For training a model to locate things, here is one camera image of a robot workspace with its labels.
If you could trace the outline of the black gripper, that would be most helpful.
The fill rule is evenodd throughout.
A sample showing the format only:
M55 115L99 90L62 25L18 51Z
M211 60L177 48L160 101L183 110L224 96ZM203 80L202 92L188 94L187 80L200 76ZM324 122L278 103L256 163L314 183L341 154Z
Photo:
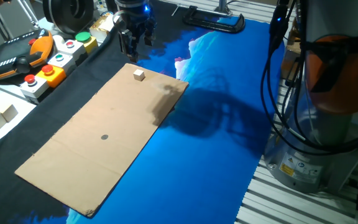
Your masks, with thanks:
M117 12L114 13L114 27L118 32L121 52L131 62L138 61L136 51L138 42L132 33L144 33L145 45L152 46L157 22L154 9L149 0L115 0Z

